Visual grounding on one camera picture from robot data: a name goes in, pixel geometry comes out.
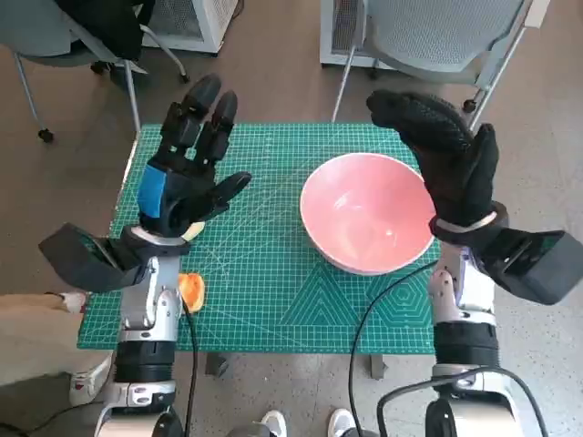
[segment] white chair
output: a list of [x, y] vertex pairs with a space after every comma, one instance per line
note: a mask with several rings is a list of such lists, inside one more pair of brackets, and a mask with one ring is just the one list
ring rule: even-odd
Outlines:
[[[189, 77], [182, 63], [159, 41], [154, 32], [145, 25], [141, 25], [140, 28], [158, 43], [164, 53], [177, 65], [182, 81], [188, 82]], [[54, 0], [3, 0], [0, 4], [0, 44], [8, 46], [13, 52], [28, 105], [40, 126], [38, 136], [46, 143], [50, 143], [54, 136], [36, 112], [21, 57], [46, 66], [82, 66], [97, 61], [97, 67], [92, 66], [96, 72], [99, 72], [99, 65], [123, 62], [134, 127], [136, 133], [139, 133], [141, 124], [131, 62], [115, 56], [99, 39], [65, 14]]]
[[463, 110], [470, 129], [491, 97], [525, 31], [531, 0], [357, 0], [353, 43], [336, 98], [336, 121], [354, 54], [407, 75], [476, 86]]

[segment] table leg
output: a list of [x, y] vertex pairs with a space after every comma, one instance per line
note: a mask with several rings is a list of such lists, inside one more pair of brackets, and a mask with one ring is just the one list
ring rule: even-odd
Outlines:
[[227, 356], [218, 352], [207, 353], [207, 363], [205, 366], [205, 374], [220, 378], [229, 368]]
[[372, 354], [371, 358], [371, 378], [374, 380], [381, 380], [384, 378], [384, 371], [386, 370], [386, 364], [383, 361], [382, 354]]

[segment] pink bowl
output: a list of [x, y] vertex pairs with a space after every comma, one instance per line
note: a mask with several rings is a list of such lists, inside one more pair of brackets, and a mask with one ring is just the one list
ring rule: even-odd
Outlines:
[[434, 206], [421, 177], [385, 155], [352, 153], [319, 166], [300, 199], [316, 248], [339, 269], [382, 275], [419, 258]]

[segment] orange object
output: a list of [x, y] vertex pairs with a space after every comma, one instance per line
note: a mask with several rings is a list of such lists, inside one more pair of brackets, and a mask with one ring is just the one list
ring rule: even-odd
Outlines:
[[179, 290], [190, 313], [199, 311], [204, 302], [204, 280], [199, 273], [180, 273]]

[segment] bowl rim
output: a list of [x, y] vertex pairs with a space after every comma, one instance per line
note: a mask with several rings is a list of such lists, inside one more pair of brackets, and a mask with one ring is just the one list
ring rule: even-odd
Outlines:
[[330, 253], [328, 253], [326, 250], [324, 250], [322, 248], [322, 246], [318, 243], [318, 241], [316, 241], [316, 239], [314, 238], [313, 234], [310, 231], [310, 228], [307, 226], [306, 221], [304, 219], [304, 196], [305, 196], [305, 192], [306, 192], [306, 186], [308, 185], [308, 183], [310, 182], [310, 179], [314, 178], [318, 173], [320, 173], [322, 171], [322, 168], [324, 168], [325, 166], [327, 166], [328, 164], [334, 162], [334, 161], [338, 161], [338, 160], [342, 160], [342, 159], [347, 159], [347, 158], [351, 158], [353, 156], [371, 156], [371, 157], [375, 157], [375, 158], [382, 158], [382, 159], [387, 159], [393, 162], [396, 162], [402, 166], [404, 166], [405, 168], [407, 168], [409, 171], [411, 171], [411, 173], [413, 173], [414, 175], [416, 175], [423, 183], [424, 183], [424, 179], [421, 177], [421, 175], [415, 171], [414, 168], [412, 168], [411, 166], [405, 164], [403, 161], [400, 161], [397, 158], [393, 158], [390, 157], [388, 155], [385, 155], [383, 153], [372, 153], [372, 152], [353, 152], [353, 153], [345, 153], [343, 155], [339, 155], [337, 157], [328, 159], [327, 161], [321, 163], [320, 166], [318, 166], [311, 174], [310, 176], [305, 180], [305, 182], [303, 183], [303, 187], [302, 187], [302, 193], [300, 195], [300, 216], [302, 217], [302, 224], [304, 229], [306, 230], [306, 232], [308, 233], [308, 236], [310, 237], [310, 240], [312, 241], [313, 245], [318, 249], [318, 251], [321, 253], [321, 255], [324, 257], [324, 259], [327, 259], [329, 262], [331, 262], [335, 267], [338, 267], [344, 271], [348, 271], [349, 273], [355, 273], [355, 272], [360, 272], [358, 274], [361, 275], [366, 275], [366, 276], [377, 276], [377, 275], [386, 275], [388, 273], [392, 273], [394, 271], [397, 271], [399, 269], [402, 269], [403, 267], [408, 266], [409, 264], [415, 262], [416, 260], [418, 260], [421, 256], [423, 256], [424, 253], [427, 252], [427, 250], [431, 247], [431, 245], [434, 242], [435, 236], [433, 234], [429, 234], [430, 238], [427, 241], [427, 244], [423, 247], [423, 249], [421, 249], [419, 251], [419, 253], [415, 254], [414, 256], [412, 256], [410, 259], [408, 259], [407, 261], [404, 261], [401, 264], [398, 264], [396, 267], [387, 270], [387, 271], [377, 271], [374, 269], [361, 269], [361, 268], [357, 268], [354, 266], [349, 266], [346, 265], [344, 262], [339, 261], [337, 258], [335, 258], [333, 255], [331, 255]]

